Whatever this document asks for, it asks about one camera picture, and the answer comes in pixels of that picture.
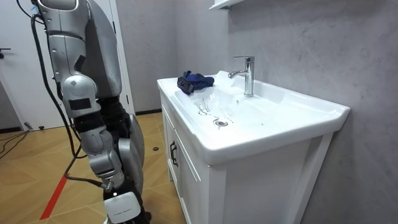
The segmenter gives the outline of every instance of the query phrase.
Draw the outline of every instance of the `drain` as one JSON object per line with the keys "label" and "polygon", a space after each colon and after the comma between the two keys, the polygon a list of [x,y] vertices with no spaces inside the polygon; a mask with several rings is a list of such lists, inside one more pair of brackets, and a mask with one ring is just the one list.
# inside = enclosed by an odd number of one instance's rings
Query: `drain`
{"label": "drain", "polygon": [[220,126],[220,127],[225,127],[225,126],[228,125],[228,122],[226,122],[226,121],[219,121],[219,120],[216,120],[214,123],[215,123],[217,126]]}

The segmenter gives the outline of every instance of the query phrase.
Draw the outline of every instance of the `cabinet handle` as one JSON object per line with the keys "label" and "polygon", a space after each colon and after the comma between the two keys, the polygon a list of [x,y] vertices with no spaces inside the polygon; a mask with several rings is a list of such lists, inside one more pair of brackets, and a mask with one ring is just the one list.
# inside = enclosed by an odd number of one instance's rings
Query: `cabinet handle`
{"label": "cabinet handle", "polygon": [[173,159],[173,164],[178,167],[177,159],[174,157],[174,150],[177,150],[177,146],[174,146],[172,149],[172,159]]}
{"label": "cabinet handle", "polygon": [[0,59],[3,59],[3,58],[4,58],[4,54],[0,53]]}
{"label": "cabinet handle", "polygon": [[175,141],[173,141],[173,143],[170,144],[170,155],[171,155],[172,159],[173,159],[173,150],[172,150],[172,147],[173,147],[173,146],[175,146]]}
{"label": "cabinet handle", "polygon": [[175,145],[175,141],[173,141],[172,144],[170,144],[170,155],[173,160],[173,165],[176,165],[178,167],[177,159],[174,157],[174,150],[177,150],[177,146]]}

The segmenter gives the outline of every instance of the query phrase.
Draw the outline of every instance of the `cabinet door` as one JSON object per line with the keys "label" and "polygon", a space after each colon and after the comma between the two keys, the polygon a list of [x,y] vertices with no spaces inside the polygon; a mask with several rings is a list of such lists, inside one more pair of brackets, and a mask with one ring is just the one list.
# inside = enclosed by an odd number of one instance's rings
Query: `cabinet door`
{"label": "cabinet door", "polygon": [[170,128],[170,123],[169,123],[164,111],[165,110],[163,110],[163,113],[162,113],[162,116],[163,116],[163,129],[164,129],[164,144],[165,144],[164,148],[166,150],[167,160],[169,160],[169,157],[170,157],[169,146],[172,143],[172,141],[170,142],[170,140],[172,138],[171,137],[172,133],[171,133],[171,128]]}
{"label": "cabinet door", "polygon": [[185,218],[188,224],[201,224],[200,200],[200,180],[195,178],[192,168],[185,152],[180,150],[180,171],[181,171],[181,202],[184,209]]}
{"label": "cabinet door", "polygon": [[164,115],[164,126],[165,126],[165,139],[166,139],[166,154],[167,154],[167,164],[169,166],[169,171],[172,175],[172,179],[174,184],[178,190],[178,180],[180,177],[180,171],[178,168],[179,163],[179,149],[177,144],[177,138],[175,131],[170,123],[167,115]]}

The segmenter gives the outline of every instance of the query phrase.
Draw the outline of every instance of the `black cable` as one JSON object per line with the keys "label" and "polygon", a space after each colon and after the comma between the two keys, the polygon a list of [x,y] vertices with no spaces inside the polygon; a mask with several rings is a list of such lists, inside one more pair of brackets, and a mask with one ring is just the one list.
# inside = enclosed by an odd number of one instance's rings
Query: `black cable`
{"label": "black cable", "polygon": [[[22,140],[24,140],[24,138],[27,136],[27,133],[28,133],[28,132],[29,132],[29,131],[25,131],[25,132],[24,132],[25,135],[24,135],[20,140],[18,140],[18,142],[15,143],[15,145],[12,146],[12,147],[10,148],[10,150],[8,150],[6,153],[4,153],[4,155],[2,155],[2,156],[0,157],[0,159],[2,159],[4,156],[6,156],[6,155],[7,155],[9,152],[11,152],[11,150],[13,150]],[[3,153],[3,152],[6,150],[6,145],[7,145],[7,143],[11,142],[12,140],[14,140],[15,138],[18,138],[18,137],[19,137],[19,136],[16,136],[16,137],[14,137],[14,138],[8,140],[8,141],[2,146],[3,150],[0,152],[0,154]]]}
{"label": "black cable", "polygon": [[[70,118],[68,118],[68,119],[69,119],[69,124],[70,124],[70,127],[72,128],[73,133],[75,134],[77,140],[79,140],[79,142],[80,142],[79,148],[81,148],[81,139],[75,129],[75,125],[73,124],[72,119],[70,119]],[[86,158],[86,157],[87,157],[87,154],[84,156],[78,156],[78,157],[76,157],[76,159],[82,159],[82,158]]]}
{"label": "black cable", "polygon": [[60,105],[58,104],[57,100],[55,99],[54,94],[52,94],[52,91],[50,89],[50,85],[49,85],[49,83],[47,81],[47,73],[45,72],[43,53],[42,53],[42,49],[41,49],[40,42],[39,42],[39,37],[37,36],[37,30],[36,30],[36,26],[35,26],[35,20],[36,20],[37,17],[41,17],[41,16],[38,15],[38,14],[34,14],[32,16],[32,18],[30,19],[30,25],[32,27],[33,36],[34,36],[34,39],[35,39],[37,55],[39,56],[40,68],[42,69],[44,87],[47,90],[47,93],[50,95],[51,100],[53,101],[55,107],[57,108],[57,110],[58,110],[58,112],[59,112],[59,114],[60,114],[60,116],[62,118],[63,124],[65,125],[65,129],[67,130],[67,133],[68,133],[70,149],[72,151],[72,155],[75,156],[76,155],[75,146],[74,146],[74,143],[73,143],[72,134],[71,134],[70,129],[69,129],[68,121],[65,118],[65,115],[63,114]]}
{"label": "black cable", "polygon": [[23,133],[17,134],[16,136],[13,136],[10,140],[8,140],[6,143],[4,143],[4,145],[2,146],[2,151],[0,152],[0,154],[2,154],[5,150],[6,150],[6,145],[11,142],[12,140],[18,138],[19,136],[22,136],[23,134],[27,133],[28,131],[24,131]]}
{"label": "black cable", "polygon": [[30,16],[30,15],[24,10],[24,8],[22,8],[21,4],[19,3],[19,0],[17,0],[17,4],[18,4],[19,9],[21,9],[22,12],[24,12],[25,15],[27,15],[29,18],[32,18],[32,16]]}
{"label": "black cable", "polygon": [[72,161],[70,161],[69,166],[67,167],[67,169],[65,170],[65,173],[63,173],[63,176],[68,179],[68,180],[77,180],[77,181],[85,181],[85,182],[89,182],[91,184],[94,184],[97,187],[101,187],[101,188],[106,188],[106,186],[97,180],[91,180],[91,179],[87,179],[87,178],[81,178],[81,177],[70,177],[68,175],[70,168],[72,167],[73,163],[75,163],[76,159],[77,159],[77,155],[79,155],[79,152],[81,150],[81,144],[79,145],[79,148],[77,149],[76,152],[76,156],[73,156]]}
{"label": "black cable", "polygon": [[14,135],[14,136],[11,136],[11,137],[8,137],[8,138],[5,138],[5,139],[0,139],[0,141],[4,141],[4,140],[7,140],[7,139],[10,139],[10,138],[13,138],[13,137],[21,136],[21,135],[25,134],[25,132],[26,131],[24,131],[22,133],[18,133],[18,134]]}
{"label": "black cable", "polygon": [[58,104],[57,100],[55,99],[55,97],[54,97],[54,95],[53,95],[53,93],[52,93],[52,91],[51,91],[51,89],[50,89],[49,83],[48,83],[48,81],[47,81],[47,74],[46,74],[46,72],[45,72],[44,59],[43,59],[42,49],[41,49],[41,46],[40,46],[39,37],[37,36],[37,30],[36,30],[36,25],[35,25],[35,21],[36,21],[36,18],[37,18],[37,17],[41,17],[41,16],[38,15],[38,14],[34,14],[34,15],[32,16],[32,19],[30,20],[30,25],[31,25],[31,27],[32,27],[32,33],[33,33],[33,37],[34,37],[34,39],[35,39],[35,44],[36,44],[36,49],[37,49],[37,55],[39,56],[40,68],[41,68],[41,70],[42,70],[42,76],[43,76],[44,86],[45,86],[45,89],[47,90],[47,93],[49,93],[49,95],[50,95],[50,97],[51,97],[51,100],[53,101],[54,105],[57,107],[57,110],[58,110],[58,112],[59,112],[59,114],[60,114],[60,116],[61,116],[61,118],[62,118],[63,124],[65,125],[65,128],[67,129],[67,133],[68,133],[68,137],[69,137],[69,142],[70,142],[70,148],[71,148],[72,154],[73,154],[73,159],[70,161],[70,164],[69,164],[69,166],[67,167],[67,169],[65,170],[65,173],[64,173],[63,176],[64,176],[66,179],[68,179],[68,180],[85,181],[85,182],[91,183],[91,184],[93,184],[93,185],[95,185],[95,186],[97,186],[97,187],[106,188],[106,186],[105,186],[102,182],[99,182],[99,181],[96,181],[96,180],[87,179],[87,178],[70,177],[70,176],[68,175],[68,172],[69,172],[70,168],[72,167],[73,163],[74,163],[74,162],[76,161],[76,159],[78,158],[78,154],[79,154],[79,152],[80,152],[80,150],[81,150],[81,144],[80,144],[80,146],[79,146],[77,152],[75,152],[75,147],[74,147],[74,145],[73,145],[74,143],[73,143],[72,134],[71,134],[70,129],[69,129],[69,124],[68,124],[68,122],[67,122],[67,119],[65,118],[65,115],[63,114],[63,112],[62,112],[62,110],[61,110],[60,105]]}

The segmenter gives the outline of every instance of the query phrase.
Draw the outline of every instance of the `wooden floor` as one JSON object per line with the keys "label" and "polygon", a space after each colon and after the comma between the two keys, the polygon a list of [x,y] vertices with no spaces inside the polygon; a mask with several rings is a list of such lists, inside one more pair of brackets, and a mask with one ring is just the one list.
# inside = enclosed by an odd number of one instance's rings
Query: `wooden floor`
{"label": "wooden floor", "polygon": [[[151,223],[183,224],[181,204],[167,174],[162,114],[142,115],[137,119],[146,145],[142,198],[146,210],[152,213]],[[0,134],[0,139],[15,134]],[[153,147],[159,147],[159,150],[153,151]],[[29,133],[0,160],[0,223],[102,224],[106,217],[102,190],[70,180],[50,218],[40,220],[71,158],[65,128]],[[87,158],[77,160],[70,175],[95,178]]]}

